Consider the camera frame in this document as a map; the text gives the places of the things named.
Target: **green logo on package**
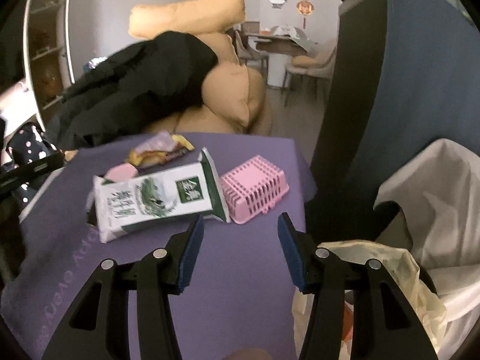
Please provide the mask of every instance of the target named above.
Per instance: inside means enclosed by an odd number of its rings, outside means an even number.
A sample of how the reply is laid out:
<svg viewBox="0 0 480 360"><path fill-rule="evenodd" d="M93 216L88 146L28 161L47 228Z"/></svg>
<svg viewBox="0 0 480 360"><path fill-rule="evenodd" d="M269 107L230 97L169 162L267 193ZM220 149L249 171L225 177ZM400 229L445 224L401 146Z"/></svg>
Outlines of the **green logo on package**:
<svg viewBox="0 0 480 360"><path fill-rule="evenodd" d="M198 177L187 178L176 182L178 195L182 203L196 202L203 200L202 188Z"/></svg>

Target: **sofa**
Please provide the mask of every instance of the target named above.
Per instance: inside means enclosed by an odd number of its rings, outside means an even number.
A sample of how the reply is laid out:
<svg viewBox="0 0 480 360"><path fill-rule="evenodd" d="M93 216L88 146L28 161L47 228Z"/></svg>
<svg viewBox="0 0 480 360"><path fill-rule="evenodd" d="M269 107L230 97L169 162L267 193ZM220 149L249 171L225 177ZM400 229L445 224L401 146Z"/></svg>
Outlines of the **sofa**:
<svg viewBox="0 0 480 360"><path fill-rule="evenodd" d="M153 39L165 31L191 33L218 57L218 65L202 84L203 105L176 112L143 132L270 135L273 117L263 78L257 70L240 64L232 39L224 33L244 20L245 0L189 0L132 9L130 35Z"/></svg>

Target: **pink plastic basket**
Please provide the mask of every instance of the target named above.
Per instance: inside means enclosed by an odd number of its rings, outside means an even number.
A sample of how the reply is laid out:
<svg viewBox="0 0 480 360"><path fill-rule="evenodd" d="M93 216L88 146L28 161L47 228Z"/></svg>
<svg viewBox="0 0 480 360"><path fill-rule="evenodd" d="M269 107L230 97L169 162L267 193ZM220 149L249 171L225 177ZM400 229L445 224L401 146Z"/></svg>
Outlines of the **pink plastic basket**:
<svg viewBox="0 0 480 360"><path fill-rule="evenodd" d="M222 176L221 184L230 217L240 225L266 214L289 190L285 173L259 155Z"/></svg>

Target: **silver screw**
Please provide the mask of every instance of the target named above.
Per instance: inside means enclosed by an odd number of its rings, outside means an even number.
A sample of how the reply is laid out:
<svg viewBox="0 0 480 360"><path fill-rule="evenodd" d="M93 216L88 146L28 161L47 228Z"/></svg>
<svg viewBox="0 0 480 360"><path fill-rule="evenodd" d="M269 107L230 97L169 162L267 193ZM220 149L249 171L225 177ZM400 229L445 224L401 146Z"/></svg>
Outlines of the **silver screw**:
<svg viewBox="0 0 480 360"><path fill-rule="evenodd" d="M157 249L153 252L153 256L156 259L162 259L167 255L167 251L165 249Z"/></svg>
<svg viewBox="0 0 480 360"><path fill-rule="evenodd" d="M317 257L320 257L321 259L326 259L330 255L330 252L327 249L320 247L315 251L315 254L317 255Z"/></svg>
<svg viewBox="0 0 480 360"><path fill-rule="evenodd" d="M368 264L371 269L380 269L382 267L382 263L377 259L371 259L370 261L368 261Z"/></svg>
<svg viewBox="0 0 480 360"><path fill-rule="evenodd" d="M113 266L113 260L112 259L106 259L104 261L102 261L102 269L110 269L111 267Z"/></svg>

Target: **table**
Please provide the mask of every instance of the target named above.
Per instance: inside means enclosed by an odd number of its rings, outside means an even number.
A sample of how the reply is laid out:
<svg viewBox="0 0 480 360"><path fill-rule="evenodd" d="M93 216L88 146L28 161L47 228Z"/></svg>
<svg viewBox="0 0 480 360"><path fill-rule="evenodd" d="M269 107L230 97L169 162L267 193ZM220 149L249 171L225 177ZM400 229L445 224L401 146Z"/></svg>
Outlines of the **table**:
<svg viewBox="0 0 480 360"><path fill-rule="evenodd" d="M283 86L285 66L292 61L292 57L308 55L309 47L300 39L255 33L246 33L244 35L250 38L258 38L260 42L257 44L257 50L268 52L267 83L273 87L281 88Z"/></svg>
<svg viewBox="0 0 480 360"><path fill-rule="evenodd" d="M219 174L260 154L285 171L290 190L266 215L245 225L205 222L205 238L191 284L170 305L185 360L220 360L258 347L275 360L296 359L291 303L294 286L277 237L277 217L287 211L297 230L305 230L303 203L315 194L313 177L290 139L227 134L185 134L196 147L169 166L196 161L210 151ZM22 223L27 258L19 277L2 296L1 313L32 360L40 360L48 341L88 276L105 258L119 264L141 259L186 221L164 224L108 244L86 225L85 203L92 176L122 162L147 136L135 136L80 150L53 180ZM140 359L136 294L129 296L131 359Z"/></svg>

